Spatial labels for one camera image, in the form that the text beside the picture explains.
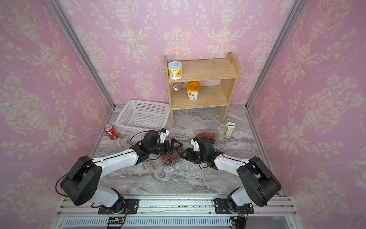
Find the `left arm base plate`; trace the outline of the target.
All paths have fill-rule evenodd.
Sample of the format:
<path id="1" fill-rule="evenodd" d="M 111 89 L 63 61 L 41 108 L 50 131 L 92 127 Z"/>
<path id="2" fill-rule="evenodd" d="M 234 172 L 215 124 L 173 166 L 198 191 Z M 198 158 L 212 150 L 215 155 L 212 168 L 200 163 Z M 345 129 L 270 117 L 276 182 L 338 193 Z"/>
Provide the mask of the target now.
<path id="1" fill-rule="evenodd" d="M 99 215 L 107 215 L 107 214 L 127 214 L 127 215 L 135 215 L 137 214 L 137 210 L 139 208 L 139 199 L 124 199 L 124 202 L 120 202 L 115 204 L 113 207 L 108 208 L 105 206 L 99 207 L 98 214 Z"/>

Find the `clear plastic container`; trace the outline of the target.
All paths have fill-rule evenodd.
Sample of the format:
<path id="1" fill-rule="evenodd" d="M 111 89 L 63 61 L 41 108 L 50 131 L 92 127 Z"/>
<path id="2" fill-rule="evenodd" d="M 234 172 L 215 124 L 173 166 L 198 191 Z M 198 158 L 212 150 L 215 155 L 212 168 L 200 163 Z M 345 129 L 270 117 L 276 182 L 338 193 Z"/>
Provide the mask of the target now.
<path id="1" fill-rule="evenodd" d="M 219 143 L 219 132 L 214 129 L 199 129 L 194 132 L 194 136 L 197 138 L 208 138 L 211 145 Z"/>
<path id="2" fill-rule="evenodd" d="M 165 168 L 170 168 L 178 163 L 180 163 L 183 160 L 183 152 L 185 148 L 179 147 L 178 149 L 174 150 L 173 152 L 160 157 L 160 162 Z"/>

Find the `dark red grape bunch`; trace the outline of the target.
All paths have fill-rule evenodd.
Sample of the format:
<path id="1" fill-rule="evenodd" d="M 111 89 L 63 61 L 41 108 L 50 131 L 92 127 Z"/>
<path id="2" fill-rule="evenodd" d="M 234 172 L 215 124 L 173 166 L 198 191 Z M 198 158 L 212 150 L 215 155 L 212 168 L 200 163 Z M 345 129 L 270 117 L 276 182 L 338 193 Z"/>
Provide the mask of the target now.
<path id="1" fill-rule="evenodd" d="M 172 153 L 169 153 L 165 156 L 161 156 L 160 160 L 162 162 L 162 164 L 164 166 L 171 166 L 174 165 L 175 163 L 179 162 L 181 160 L 181 151 L 180 150 L 176 150 Z"/>

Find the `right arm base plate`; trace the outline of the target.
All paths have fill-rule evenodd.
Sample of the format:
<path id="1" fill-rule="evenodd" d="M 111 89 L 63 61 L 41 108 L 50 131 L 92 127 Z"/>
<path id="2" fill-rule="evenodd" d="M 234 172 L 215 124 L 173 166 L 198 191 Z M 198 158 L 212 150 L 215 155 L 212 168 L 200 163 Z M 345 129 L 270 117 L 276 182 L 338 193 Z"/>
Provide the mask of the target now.
<path id="1" fill-rule="evenodd" d="M 215 198 L 213 200 L 213 206 L 216 214 L 254 214 L 253 204 L 237 206 L 231 199 Z"/>

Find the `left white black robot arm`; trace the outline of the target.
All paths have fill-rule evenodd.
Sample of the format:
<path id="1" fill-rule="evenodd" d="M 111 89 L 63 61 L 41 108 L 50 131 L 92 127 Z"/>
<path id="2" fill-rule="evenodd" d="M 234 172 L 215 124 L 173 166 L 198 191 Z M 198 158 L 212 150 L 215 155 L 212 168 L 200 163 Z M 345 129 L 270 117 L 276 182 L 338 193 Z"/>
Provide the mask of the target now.
<path id="1" fill-rule="evenodd" d="M 90 202 L 99 204 L 112 214 L 127 213 L 123 195 L 115 188 L 100 186 L 100 179 L 122 168 L 148 161 L 151 154 L 165 156 L 183 146 L 178 140 L 167 139 L 168 135 L 166 129 L 149 130 L 145 132 L 143 140 L 120 153 L 97 158 L 82 156 L 68 173 L 59 178 L 55 189 L 61 189 L 75 206 Z"/>

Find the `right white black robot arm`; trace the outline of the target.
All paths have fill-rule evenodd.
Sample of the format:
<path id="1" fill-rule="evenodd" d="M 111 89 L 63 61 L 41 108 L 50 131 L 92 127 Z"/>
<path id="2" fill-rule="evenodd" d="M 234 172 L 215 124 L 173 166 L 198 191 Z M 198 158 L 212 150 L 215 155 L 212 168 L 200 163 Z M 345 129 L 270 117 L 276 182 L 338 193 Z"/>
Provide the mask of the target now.
<path id="1" fill-rule="evenodd" d="M 207 168 L 224 171 L 237 176 L 242 187 L 232 191 L 224 206 L 227 213 L 249 212 L 250 205 L 264 207 L 282 189 L 272 171 L 259 157 L 239 159 L 215 149 L 208 138 L 191 140 L 193 148 L 187 148 L 180 157 L 196 165 L 206 164 Z"/>

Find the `light red grape bunch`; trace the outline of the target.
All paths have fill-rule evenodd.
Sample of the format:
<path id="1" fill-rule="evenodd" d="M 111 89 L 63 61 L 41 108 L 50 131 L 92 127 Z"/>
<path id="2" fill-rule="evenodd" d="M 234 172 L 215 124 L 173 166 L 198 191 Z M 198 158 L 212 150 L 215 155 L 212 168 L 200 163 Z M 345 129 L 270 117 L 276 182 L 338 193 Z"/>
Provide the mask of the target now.
<path id="1" fill-rule="evenodd" d="M 216 140 L 218 138 L 218 134 L 210 131 L 203 131 L 198 134 L 196 134 L 197 138 L 208 138 L 210 140 Z"/>

